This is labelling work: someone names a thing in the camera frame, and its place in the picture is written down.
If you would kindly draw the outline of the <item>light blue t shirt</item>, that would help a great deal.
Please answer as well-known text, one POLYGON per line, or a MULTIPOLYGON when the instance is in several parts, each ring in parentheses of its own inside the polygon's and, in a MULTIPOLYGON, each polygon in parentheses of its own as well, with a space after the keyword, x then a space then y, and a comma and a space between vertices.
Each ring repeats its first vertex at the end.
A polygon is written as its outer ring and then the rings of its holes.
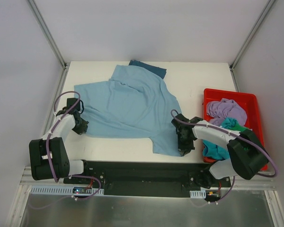
POLYGON ((96 138, 149 138, 156 154, 180 157, 171 110, 178 100, 158 75, 138 66, 117 65, 108 81, 75 85, 84 104, 86 134, 96 138))

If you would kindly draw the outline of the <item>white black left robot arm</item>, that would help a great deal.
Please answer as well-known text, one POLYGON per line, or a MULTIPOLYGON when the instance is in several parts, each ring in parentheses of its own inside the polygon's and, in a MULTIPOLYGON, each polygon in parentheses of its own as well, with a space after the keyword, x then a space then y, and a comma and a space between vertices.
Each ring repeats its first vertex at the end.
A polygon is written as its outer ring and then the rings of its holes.
POLYGON ((80 184, 90 180, 90 171, 84 168, 83 160, 70 160, 65 141, 70 132, 85 134, 88 121, 81 117, 84 104, 78 98, 68 98, 66 106, 56 113, 49 131, 40 139, 29 143, 31 174, 34 180, 54 179, 74 176, 80 184))

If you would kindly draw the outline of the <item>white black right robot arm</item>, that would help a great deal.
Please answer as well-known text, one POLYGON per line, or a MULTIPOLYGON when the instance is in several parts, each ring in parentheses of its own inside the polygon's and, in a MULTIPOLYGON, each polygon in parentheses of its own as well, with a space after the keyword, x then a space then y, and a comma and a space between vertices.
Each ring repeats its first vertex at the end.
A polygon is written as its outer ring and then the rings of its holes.
POLYGON ((180 131, 189 129, 192 141, 200 139, 209 141, 227 150, 230 158, 216 161, 204 174, 204 183, 215 186, 222 178, 239 176, 245 180, 252 179, 267 165, 271 158, 253 131, 232 131, 209 123, 196 117, 196 122, 186 119, 182 114, 174 116, 172 123, 180 131))

